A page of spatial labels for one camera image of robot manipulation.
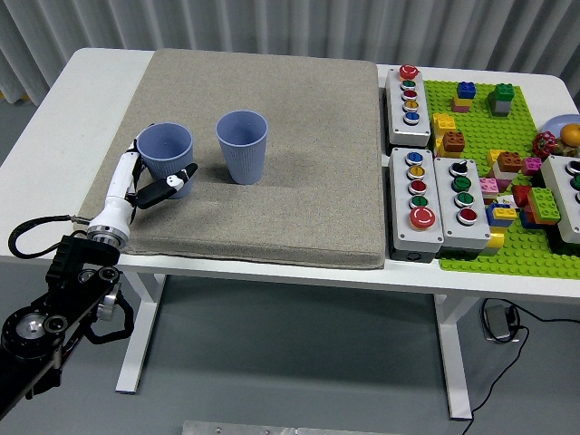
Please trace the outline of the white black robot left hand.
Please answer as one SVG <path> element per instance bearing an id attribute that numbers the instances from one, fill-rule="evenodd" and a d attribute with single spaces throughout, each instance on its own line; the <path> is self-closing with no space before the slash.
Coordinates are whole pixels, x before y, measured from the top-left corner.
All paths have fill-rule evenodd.
<path id="1" fill-rule="evenodd" d="M 178 123 L 154 123 L 142 130 L 121 155 L 104 209 L 88 224 L 87 237 L 123 247 L 138 208 L 186 197 L 198 169 L 193 162 L 193 145 L 192 133 Z"/>

